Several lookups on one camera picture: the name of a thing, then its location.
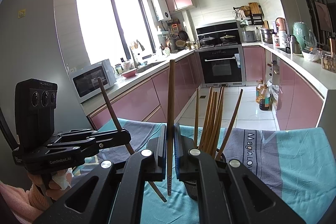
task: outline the oven handle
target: oven handle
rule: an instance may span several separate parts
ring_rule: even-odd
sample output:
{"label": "oven handle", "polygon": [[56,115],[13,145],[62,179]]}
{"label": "oven handle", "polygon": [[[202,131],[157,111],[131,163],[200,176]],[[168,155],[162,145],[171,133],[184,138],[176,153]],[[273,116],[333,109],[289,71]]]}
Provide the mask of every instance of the oven handle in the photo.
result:
{"label": "oven handle", "polygon": [[211,59],[211,60],[204,60],[205,62],[209,62],[209,61],[217,61],[217,60],[229,60],[229,59],[236,59],[235,57],[230,57],[230,58],[220,58],[220,59]]}

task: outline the camera lens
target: camera lens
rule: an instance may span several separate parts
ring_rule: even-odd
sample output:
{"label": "camera lens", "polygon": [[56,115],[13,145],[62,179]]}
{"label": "camera lens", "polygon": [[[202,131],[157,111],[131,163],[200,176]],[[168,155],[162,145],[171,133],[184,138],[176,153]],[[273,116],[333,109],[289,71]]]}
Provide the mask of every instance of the camera lens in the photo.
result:
{"label": "camera lens", "polygon": [[51,99],[50,99],[50,101],[51,101],[52,104],[55,103],[55,101],[56,101],[56,95],[55,95],[54,92],[53,92],[52,95],[51,95]]}
{"label": "camera lens", "polygon": [[39,103],[39,94],[37,92],[34,92],[33,96],[31,97],[31,104],[33,106],[37,106],[38,103]]}
{"label": "camera lens", "polygon": [[48,104],[49,99],[49,93],[47,91],[44,91],[42,93],[42,106],[46,106]]}

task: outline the microwave oven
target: microwave oven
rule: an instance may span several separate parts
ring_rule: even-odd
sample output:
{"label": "microwave oven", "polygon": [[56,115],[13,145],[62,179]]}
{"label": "microwave oven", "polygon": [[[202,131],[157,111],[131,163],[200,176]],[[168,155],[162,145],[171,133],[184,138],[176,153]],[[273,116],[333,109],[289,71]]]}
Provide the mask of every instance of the microwave oven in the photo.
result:
{"label": "microwave oven", "polygon": [[106,59],[69,74],[70,82],[75,89],[80,103],[100,93],[98,77],[101,78],[104,88],[114,86],[116,78],[110,60]]}

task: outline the blue tablecloth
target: blue tablecloth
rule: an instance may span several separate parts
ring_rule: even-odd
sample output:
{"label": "blue tablecloth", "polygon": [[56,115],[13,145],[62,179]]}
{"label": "blue tablecloth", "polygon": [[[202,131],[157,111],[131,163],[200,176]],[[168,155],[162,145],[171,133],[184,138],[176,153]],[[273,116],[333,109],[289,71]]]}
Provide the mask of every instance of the blue tablecloth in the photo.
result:
{"label": "blue tablecloth", "polygon": [[[135,151],[146,146],[149,138],[160,134],[160,125],[120,119],[130,131]],[[194,128],[180,126],[181,134],[193,137]],[[100,131],[112,130],[109,121]],[[219,146],[225,128],[221,129]],[[261,131],[234,128],[224,150],[227,160],[238,159],[280,196],[307,224],[315,224],[336,195],[336,165],[323,129]],[[114,162],[128,157],[126,151],[116,155],[115,148],[104,149],[86,160],[75,172],[74,182],[104,159]],[[141,223],[199,223],[198,205],[176,179],[173,169],[172,195],[167,196],[167,182],[156,182],[167,198],[163,203],[148,183],[145,185]]]}

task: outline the white countertop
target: white countertop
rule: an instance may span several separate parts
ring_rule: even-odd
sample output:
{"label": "white countertop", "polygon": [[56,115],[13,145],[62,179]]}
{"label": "white countertop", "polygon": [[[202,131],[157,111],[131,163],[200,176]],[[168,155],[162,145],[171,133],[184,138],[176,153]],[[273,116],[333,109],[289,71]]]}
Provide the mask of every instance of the white countertop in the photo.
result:
{"label": "white countertop", "polygon": [[[153,58],[148,62],[148,64],[154,63],[154,62],[160,62],[163,61],[161,64],[158,64],[142,73],[137,73],[132,78],[124,78],[120,76],[117,83],[112,87],[106,90],[106,93],[110,100],[117,97],[119,94],[123,93],[126,90],[129,90],[136,84],[140,83],[141,81],[147,79],[148,77],[152,76],[153,74],[157,73],[158,71],[169,67],[169,60],[175,59],[175,61],[179,61],[182,58],[192,54],[194,50],[182,50],[175,54],[170,54],[169,56],[157,56],[156,58]],[[94,97],[86,100],[82,103],[82,107],[84,110],[85,115],[89,115],[96,109],[100,108],[102,105],[105,104],[103,95],[101,93],[95,95]]]}
{"label": "white countertop", "polygon": [[263,42],[242,43],[246,46],[261,46],[272,52],[308,80],[326,98],[328,90],[336,90],[336,73],[324,70],[320,63],[305,61],[303,57],[274,49],[273,44]]}

